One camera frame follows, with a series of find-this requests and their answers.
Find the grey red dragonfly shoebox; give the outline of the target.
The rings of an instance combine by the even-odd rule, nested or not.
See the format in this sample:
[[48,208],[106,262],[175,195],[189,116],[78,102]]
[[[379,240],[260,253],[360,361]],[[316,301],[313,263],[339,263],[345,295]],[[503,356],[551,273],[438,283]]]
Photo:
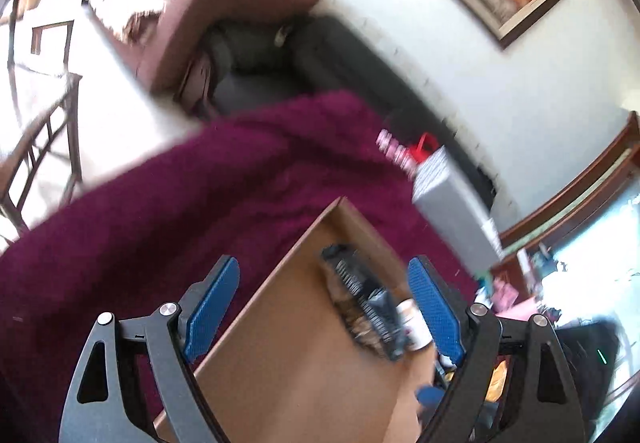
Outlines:
[[494,220],[446,148],[416,169],[412,202],[473,277],[504,255]]

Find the wooden chair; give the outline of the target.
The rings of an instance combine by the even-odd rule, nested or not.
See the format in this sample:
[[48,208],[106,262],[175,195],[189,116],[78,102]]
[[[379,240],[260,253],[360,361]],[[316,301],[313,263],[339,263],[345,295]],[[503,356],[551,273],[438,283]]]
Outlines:
[[21,236],[29,231],[24,206],[47,158],[70,166],[62,206],[70,203],[84,180],[78,133],[81,76],[65,64],[18,62],[15,35],[11,22],[6,58],[1,61],[1,219]]

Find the yellow snack packet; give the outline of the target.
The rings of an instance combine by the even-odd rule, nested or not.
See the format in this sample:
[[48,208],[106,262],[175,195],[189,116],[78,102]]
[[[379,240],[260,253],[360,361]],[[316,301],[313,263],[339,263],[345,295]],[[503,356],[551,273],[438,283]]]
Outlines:
[[506,376],[509,371],[509,360],[502,359],[492,371],[491,379],[485,394],[487,402],[498,402],[506,385]]

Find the black padded headboard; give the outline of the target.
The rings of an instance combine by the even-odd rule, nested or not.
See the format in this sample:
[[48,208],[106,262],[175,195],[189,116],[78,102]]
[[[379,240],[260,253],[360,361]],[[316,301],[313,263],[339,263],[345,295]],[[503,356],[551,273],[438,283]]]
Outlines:
[[222,21],[200,42],[212,63],[207,103],[231,116],[322,91],[359,96],[405,144],[430,133],[447,148],[483,203],[497,191],[442,118],[345,24],[333,16],[276,25]]

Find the black snack bag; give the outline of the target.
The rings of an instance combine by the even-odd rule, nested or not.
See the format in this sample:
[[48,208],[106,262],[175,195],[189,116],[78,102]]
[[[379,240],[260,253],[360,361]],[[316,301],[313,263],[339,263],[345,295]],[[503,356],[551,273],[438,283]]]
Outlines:
[[330,299],[352,340],[382,359],[399,361],[407,335],[398,302],[369,260],[349,244],[324,247],[320,259]]

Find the maroon velvet bedspread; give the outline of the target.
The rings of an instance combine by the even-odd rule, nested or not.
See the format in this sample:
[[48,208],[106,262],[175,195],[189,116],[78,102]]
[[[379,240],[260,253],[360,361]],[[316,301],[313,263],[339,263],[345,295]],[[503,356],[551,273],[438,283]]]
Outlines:
[[348,198],[402,259],[425,255],[464,298],[474,279],[414,208],[358,96],[299,96],[211,122],[55,212],[1,258],[1,437],[53,442],[96,317],[143,316],[222,255],[239,313],[312,221]]

